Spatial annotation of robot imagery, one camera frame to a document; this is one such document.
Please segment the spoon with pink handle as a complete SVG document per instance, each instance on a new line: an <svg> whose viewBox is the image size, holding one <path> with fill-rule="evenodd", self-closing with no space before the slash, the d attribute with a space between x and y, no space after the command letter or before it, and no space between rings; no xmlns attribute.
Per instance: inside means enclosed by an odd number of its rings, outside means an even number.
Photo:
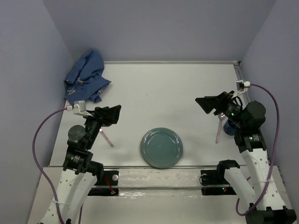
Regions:
<svg viewBox="0 0 299 224"><path fill-rule="evenodd" d="M225 118L226 118L226 115L224 113L218 114L219 123L218 123L218 129L217 129L216 139L215 139L215 143L216 144L219 143L220 135L221 135L221 131L222 131L222 122L223 122L223 120Z"/></svg>

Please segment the fork with pink handle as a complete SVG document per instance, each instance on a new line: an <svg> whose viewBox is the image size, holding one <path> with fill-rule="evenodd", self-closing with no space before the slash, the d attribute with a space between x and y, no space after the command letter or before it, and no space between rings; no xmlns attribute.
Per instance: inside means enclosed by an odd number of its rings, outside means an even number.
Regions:
<svg viewBox="0 0 299 224"><path fill-rule="evenodd" d="M109 146L114 147L114 144L111 142L111 140L108 138L108 136L104 133L102 129L100 129L100 133L103 136L103 138L106 140L106 142L109 144Z"/></svg>

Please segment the dark blue mug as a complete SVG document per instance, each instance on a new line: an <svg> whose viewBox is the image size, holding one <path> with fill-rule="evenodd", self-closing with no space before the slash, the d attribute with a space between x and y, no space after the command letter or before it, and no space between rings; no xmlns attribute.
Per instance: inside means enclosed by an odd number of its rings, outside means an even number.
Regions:
<svg viewBox="0 0 299 224"><path fill-rule="evenodd" d="M229 136L234 136L237 129L238 127L229 119L227 119L223 126L224 132Z"/></svg>

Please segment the blue cloth placemat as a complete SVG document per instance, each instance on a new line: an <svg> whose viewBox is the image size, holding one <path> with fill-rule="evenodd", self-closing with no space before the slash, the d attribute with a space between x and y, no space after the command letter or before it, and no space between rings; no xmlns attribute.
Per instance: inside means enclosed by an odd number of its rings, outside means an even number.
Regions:
<svg viewBox="0 0 299 224"><path fill-rule="evenodd" d="M74 105L79 100L102 101L100 94L111 83L102 76L103 71L104 61L98 51L90 49L84 53L64 80L65 98L69 104Z"/></svg>

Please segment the teal ceramic plate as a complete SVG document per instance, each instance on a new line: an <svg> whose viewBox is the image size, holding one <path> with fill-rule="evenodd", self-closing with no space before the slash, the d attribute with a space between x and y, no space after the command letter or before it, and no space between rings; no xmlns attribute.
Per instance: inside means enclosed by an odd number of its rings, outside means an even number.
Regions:
<svg viewBox="0 0 299 224"><path fill-rule="evenodd" d="M158 127L142 138L140 152L144 161L157 169L175 166L183 155L183 142L173 130Z"/></svg>

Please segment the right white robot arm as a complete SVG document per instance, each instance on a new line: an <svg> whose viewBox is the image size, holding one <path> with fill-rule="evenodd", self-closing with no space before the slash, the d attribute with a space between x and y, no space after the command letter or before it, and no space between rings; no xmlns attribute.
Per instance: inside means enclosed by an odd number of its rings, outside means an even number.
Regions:
<svg viewBox="0 0 299 224"><path fill-rule="evenodd" d="M246 163L251 183L233 160L220 161L215 178L221 183L228 182L233 188L238 202L243 203L246 209L239 216L244 216L248 224L292 224L297 219L296 213L287 208L278 192L260 130L265 122L266 109L257 101L251 101L242 108L235 102L233 94L233 91L224 91L218 96L205 96L195 101L205 113L223 113L238 128L234 140Z"/></svg>

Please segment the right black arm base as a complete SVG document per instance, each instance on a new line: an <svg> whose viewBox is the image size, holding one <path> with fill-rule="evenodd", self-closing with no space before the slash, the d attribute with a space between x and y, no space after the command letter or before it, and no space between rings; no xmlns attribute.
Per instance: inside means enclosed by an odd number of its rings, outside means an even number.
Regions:
<svg viewBox="0 0 299 224"><path fill-rule="evenodd" d="M236 195L230 184L218 176L217 170L201 170L199 182L203 196Z"/></svg>

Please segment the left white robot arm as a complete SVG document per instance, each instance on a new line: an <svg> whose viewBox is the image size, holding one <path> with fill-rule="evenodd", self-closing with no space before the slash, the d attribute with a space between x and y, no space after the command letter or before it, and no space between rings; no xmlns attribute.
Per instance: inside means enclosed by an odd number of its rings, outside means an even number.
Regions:
<svg viewBox="0 0 299 224"><path fill-rule="evenodd" d="M90 151L102 127L117 124L121 105L95 107L87 110L85 101L76 101L66 111L82 116L84 125L72 126L68 131L67 150L57 187L39 167L53 192L52 201L42 217L42 224L73 224L88 193L104 177L103 164L93 161Z"/></svg>

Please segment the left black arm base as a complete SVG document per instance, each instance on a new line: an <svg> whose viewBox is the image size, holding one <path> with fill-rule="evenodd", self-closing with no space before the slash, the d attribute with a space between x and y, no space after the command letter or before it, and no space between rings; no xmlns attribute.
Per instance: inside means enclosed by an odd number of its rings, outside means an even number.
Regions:
<svg viewBox="0 0 299 224"><path fill-rule="evenodd" d="M104 176L92 187L88 196L118 196L119 170L104 170Z"/></svg>

